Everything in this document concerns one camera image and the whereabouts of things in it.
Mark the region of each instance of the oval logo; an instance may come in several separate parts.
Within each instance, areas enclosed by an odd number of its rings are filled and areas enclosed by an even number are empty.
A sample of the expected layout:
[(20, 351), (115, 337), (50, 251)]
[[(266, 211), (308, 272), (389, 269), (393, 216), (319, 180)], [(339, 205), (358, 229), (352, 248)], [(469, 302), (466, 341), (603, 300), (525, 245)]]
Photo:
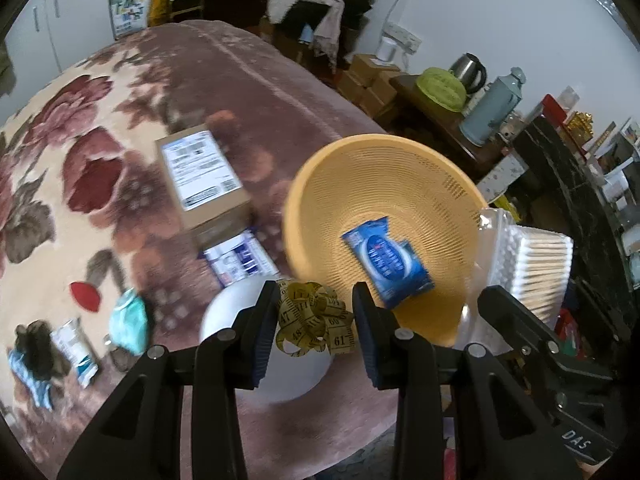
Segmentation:
[(397, 282), (404, 278), (404, 261), (399, 251), (386, 238), (367, 238), (367, 254), (371, 265), (386, 279)]

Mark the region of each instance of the cabinet handle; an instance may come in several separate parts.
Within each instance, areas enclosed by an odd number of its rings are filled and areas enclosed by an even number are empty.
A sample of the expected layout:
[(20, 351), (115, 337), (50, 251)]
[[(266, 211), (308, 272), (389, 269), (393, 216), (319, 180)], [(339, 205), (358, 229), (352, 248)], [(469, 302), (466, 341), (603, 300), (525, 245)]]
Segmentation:
[(40, 24), (38, 23), (38, 7), (33, 7), (33, 24), (36, 26), (36, 32), (39, 32)]
[(56, 18), (60, 17), (60, 6), (58, 5), (58, 0), (53, 0), (53, 8), (56, 11)]

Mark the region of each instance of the white wall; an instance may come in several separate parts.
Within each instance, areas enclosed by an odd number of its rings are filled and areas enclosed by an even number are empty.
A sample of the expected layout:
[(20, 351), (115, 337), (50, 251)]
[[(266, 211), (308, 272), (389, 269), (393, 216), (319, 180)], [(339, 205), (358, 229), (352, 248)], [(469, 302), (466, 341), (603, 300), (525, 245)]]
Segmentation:
[[(369, 11), (358, 52), (375, 52), (393, 1), (377, 0)], [(392, 21), (422, 40), (411, 73), (448, 68), (471, 52), (490, 79), (522, 67), (523, 112), (571, 85), (578, 108), (593, 113), (596, 133), (640, 117), (640, 53), (595, 0), (402, 0)]]

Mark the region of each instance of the teal pouch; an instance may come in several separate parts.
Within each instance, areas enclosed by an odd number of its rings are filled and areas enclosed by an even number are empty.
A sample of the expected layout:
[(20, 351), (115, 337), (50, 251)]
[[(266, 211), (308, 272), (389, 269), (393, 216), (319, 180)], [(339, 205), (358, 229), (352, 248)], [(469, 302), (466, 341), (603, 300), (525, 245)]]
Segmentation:
[(145, 302), (130, 288), (125, 292), (111, 313), (109, 334), (114, 345), (133, 355), (142, 355), (146, 350), (148, 323)]

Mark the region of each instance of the blue thermos flask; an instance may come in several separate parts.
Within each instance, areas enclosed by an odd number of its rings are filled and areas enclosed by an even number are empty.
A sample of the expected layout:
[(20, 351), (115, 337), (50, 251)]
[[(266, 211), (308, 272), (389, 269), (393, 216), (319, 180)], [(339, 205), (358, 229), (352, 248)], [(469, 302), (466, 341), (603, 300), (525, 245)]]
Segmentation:
[(482, 146), (521, 101), (522, 85), (526, 80), (519, 66), (512, 68), (509, 75), (497, 78), (460, 123), (463, 135), (476, 146)]

